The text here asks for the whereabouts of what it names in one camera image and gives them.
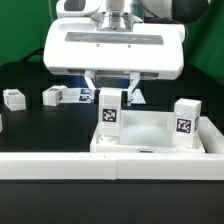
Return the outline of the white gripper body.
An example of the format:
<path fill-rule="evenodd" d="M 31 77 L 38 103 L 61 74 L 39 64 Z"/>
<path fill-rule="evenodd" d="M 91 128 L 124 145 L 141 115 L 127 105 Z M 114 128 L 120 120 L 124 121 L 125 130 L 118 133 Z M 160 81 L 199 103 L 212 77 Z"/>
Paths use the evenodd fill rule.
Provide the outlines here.
<path fill-rule="evenodd" d="M 91 71 L 143 79 L 177 78 L 184 67 L 182 24 L 145 23 L 132 0 L 59 0 L 44 63 L 53 74 Z"/>

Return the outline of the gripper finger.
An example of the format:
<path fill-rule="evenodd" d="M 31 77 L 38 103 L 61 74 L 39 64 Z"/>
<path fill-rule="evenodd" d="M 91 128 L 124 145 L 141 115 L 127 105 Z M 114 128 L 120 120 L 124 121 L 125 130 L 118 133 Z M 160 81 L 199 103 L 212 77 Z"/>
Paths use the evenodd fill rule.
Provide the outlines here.
<path fill-rule="evenodd" d="M 124 106 L 130 106 L 132 103 L 132 94 L 138 86 L 140 81 L 139 72 L 131 72 L 129 74 L 129 86 L 127 89 L 122 90 L 121 104 Z"/>
<path fill-rule="evenodd" d="M 99 102 L 99 90 L 95 86 L 95 72 L 93 70 L 86 70 L 84 73 L 84 79 L 90 89 L 90 100 L 97 104 Z"/>

